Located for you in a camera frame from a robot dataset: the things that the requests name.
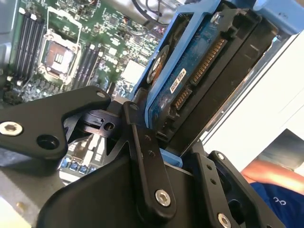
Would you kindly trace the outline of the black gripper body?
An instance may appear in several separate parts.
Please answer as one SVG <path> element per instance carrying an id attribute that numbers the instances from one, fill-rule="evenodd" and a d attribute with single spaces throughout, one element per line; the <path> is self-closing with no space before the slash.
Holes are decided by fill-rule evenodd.
<path id="1" fill-rule="evenodd" d="M 57 191 L 38 216 L 40 228 L 204 228 L 191 155 L 186 170 L 166 165 L 177 210 L 171 219 L 144 216 L 135 202 L 131 160 L 120 159 Z M 264 228 L 283 223 L 249 187 Z"/>

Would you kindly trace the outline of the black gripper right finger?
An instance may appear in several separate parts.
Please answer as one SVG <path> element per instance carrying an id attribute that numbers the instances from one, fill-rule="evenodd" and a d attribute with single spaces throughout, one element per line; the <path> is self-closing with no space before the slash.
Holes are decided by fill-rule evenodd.
<path id="1" fill-rule="evenodd" d="M 194 152 L 191 164 L 205 228 L 264 227 L 249 184 L 229 160 L 221 160 L 216 152 L 209 156 Z"/>

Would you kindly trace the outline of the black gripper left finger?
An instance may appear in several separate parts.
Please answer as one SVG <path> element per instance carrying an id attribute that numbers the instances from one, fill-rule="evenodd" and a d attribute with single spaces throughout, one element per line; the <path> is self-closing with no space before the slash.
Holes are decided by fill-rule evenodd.
<path id="1" fill-rule="evenodd" d="M 68 145 L 85 134 L 108 138 L 113 161 L 127 147 L 136 205 L 144 216 L 173 216 L 177 206 L 155 133 L 145 126 L 146 98 L 123 104 L 87 86 L 8 107 L 0 112 L 2 166 L 49 175 Z"/>

